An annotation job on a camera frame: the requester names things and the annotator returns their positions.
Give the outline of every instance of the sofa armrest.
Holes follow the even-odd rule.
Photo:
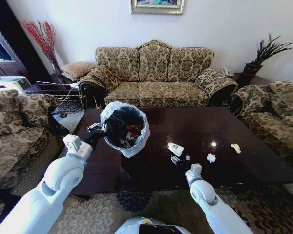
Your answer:
[[[89,72],[79,79],[79,90],[82,94],[83,109],[103,109],[105,107],[104,97],[108,93],[107,88],[93,74]]]
[[[248,85],[232,95],[230,110],[237,116],[245,117],[268,109],[269,102],[270,89],[267,85]]]
[[[208,106],[221,106],[238,86],[234,80],[211,68],[204,69],[195,84],[209,96]]]
[[[25,125],[45,127],[56,135],[69,133],[52,116],[52,112],[59,106],[56,97],[48,94],[18,94],[17,99]]]

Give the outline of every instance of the small white box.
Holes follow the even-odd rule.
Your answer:
[[[19,93],[24,94],[24,89],[30,87],[26,77],[8,76],[0,77],[0,91],[16,89]]]

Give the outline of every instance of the red decorative branches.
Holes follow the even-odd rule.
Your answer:
[[[38,21],[38,25],[34,22],[24,22],[22,26],[26,29],[26,31],[32,36],[35,42],[42,49],[44,54],[50,60],[53,65],[54,71],[57,75],[61,74],[61,69],[58,65],[58,62],[54,53],[54,44],[55,44],[55,29],[52,24],[48,22],[40,23]]]

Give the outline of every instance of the glossy table surface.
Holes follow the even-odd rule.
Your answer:
[[[226,108],[143,109],[151,135],[134,157],[125,158],[101,138],[72,195],[188,189],[183,172],[170,160],[168,143],[183,146],[202,177],[214,187],[293,182],[293,169]],[[87,110],[73,134],[85,136],[100,122],[101,110]],[[231,144],[237,143],[237,154]],[[216,161],[207,161],[207,154]],[[66,149],[60,154],[65,156]]]

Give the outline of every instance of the potted plant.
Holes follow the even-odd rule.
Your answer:
[[[293,47],[288,47],[292,45],[293,42],[279,43],[277,40],[281,36],[272,39],[271,34],[269,34],[269,43],[265,45],[264,40],[261,40],[259,46],[257,47],[257,57],[250,63],[247,63],[244,67],[243,72],[240,74],[238,80],[236,81],[239,88],[248,85],[256,73],[263,67],[262,62],[271,56],[278,54],[282,51],[291,50]]]

